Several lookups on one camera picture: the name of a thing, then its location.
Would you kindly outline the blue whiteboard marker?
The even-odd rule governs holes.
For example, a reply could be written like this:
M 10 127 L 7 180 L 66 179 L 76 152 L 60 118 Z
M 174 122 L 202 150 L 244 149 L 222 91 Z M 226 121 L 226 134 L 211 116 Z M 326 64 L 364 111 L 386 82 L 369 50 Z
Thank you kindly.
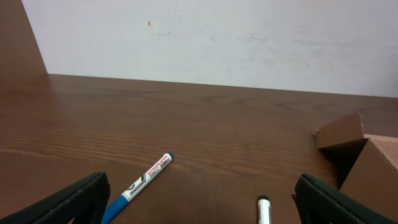
M 174 155 L 171 152 L 165 153 L 115 201 L 107 206 L 101 224 L 109 224 L 173 159 Z

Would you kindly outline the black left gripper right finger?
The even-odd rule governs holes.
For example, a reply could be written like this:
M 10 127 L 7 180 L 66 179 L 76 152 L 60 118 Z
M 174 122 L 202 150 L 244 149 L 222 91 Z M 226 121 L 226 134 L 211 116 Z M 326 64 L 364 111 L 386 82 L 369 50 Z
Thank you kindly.
M 292 197 L 303 224 L 397 224 L 307 173 Z

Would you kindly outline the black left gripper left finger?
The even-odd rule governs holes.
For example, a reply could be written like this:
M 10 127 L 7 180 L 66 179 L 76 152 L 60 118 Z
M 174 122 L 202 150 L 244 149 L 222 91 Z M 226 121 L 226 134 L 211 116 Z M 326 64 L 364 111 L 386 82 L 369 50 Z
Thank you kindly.
M 1 224 L 100 224 L 110 196 L 105 172 L 92 173 L 43 200 L 1 219 Z

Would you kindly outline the open cardboard box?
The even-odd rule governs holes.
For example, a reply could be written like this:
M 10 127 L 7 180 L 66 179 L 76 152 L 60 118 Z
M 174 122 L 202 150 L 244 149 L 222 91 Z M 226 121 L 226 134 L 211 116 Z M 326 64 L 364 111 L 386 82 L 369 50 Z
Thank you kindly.
M 317 148 L 339 170 L 338 189 L 397 221 L 397 133 L 371 131 L 356 113 L 317 129 Z

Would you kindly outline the black whiteboard marker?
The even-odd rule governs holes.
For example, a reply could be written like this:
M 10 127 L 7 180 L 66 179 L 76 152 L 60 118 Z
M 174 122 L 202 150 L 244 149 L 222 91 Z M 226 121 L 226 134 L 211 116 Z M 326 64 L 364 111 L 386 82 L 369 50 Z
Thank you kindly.
M 271 224 L 271 202 L 265 195 L 261 195 L 257 201 L 257 223 Z

